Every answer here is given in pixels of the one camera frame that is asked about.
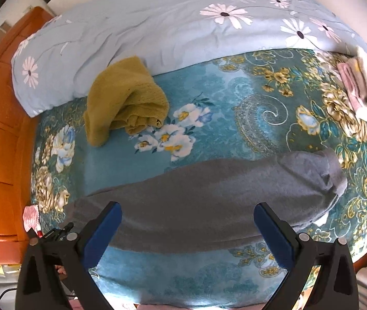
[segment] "metal bolt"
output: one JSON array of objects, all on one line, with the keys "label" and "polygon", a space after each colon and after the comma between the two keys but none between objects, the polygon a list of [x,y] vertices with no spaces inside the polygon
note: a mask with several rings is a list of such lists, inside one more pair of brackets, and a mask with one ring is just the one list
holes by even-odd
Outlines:
[{"label": "metal bolt", "polygon": [[346,238],[345,237],[341,237],[341,238],[339,238],[339,244],[340,245],[345,245],[347,243],[347,240],[346,240]]},{"label": "metal bolt", "polygon": [[300,238],[302,241],[309,241],[309,240],[310,240],[310,236],[309,236],[307,233],[300,233],[300,234],[299,234],[299,238]]},{"label": "metal bolt", "polygon": [[30,241],[28,242],[31,246],[35,246],[36,244],[38,244],[38,238],[31,238]]},{"label": "metal bolt", "polygon": [[71,233],[67,234],[66,239],[68,241],[76,240],[77,239],[77,233],[76,232],[71,232]]}]

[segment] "orange wooden bed frame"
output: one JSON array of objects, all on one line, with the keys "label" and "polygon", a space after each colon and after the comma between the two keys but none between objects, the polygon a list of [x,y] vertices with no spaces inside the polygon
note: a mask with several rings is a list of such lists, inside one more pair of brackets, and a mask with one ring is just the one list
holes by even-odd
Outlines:
[{"label": "orange wooden bed frame", "polygon": [[14,95],[11,58],[19,43],[52,16],[40,7],[27,13],[0,40],[0,264],[21,263],[28,245],[23,227],[30,204],[30,175],[38,118],[30,118]]}]

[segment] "floral duvet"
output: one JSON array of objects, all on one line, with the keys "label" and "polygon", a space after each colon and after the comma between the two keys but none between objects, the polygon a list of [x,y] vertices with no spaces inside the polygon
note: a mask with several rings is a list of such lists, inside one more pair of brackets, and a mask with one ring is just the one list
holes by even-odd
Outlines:
[{"label": "floral duvet", "polygon": [[[348,188],[329,214],[303,231],[326,242],[345,236],[357,260],[367,252],[367,123],[355,117],[339,79],[336,64],[346,59],[325,51],[264,50],[157,75],[170,102],[165,125],[135,136],[112,131],[100,148],[86,141],[86,98],[45,112],[32,173],[43,231],[64,221],[69,201],[100,188],[213,158],[331,147]],[[180,307],[262,303],[285,275],[264,241],[170,255],[109,247],[90,273],[108,298]],[[314,268],[307,286],[316,274]]]}]

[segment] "red and white cloth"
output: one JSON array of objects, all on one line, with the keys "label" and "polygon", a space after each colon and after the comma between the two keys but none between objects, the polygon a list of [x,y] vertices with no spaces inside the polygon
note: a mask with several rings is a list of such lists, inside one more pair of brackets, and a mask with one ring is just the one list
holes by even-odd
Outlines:
[{"label": "red and white cloth", "polygon": [[23,223],[26,232],[33,228],[38,236],[43,235],[39,221],[38,205],[30,205],[24,208]]}]

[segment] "light blue comforter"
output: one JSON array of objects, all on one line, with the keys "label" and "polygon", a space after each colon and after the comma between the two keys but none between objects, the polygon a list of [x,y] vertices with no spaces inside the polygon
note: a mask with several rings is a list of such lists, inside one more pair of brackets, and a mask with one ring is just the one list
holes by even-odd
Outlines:
[{"label": "light blue comforter", "polygon": [[59,15],[12,59],[31,116],[84,97],[108,64],[139,56],[152,75],[249,51],[355,53],[365,42],[314,0],[94,0]]}]

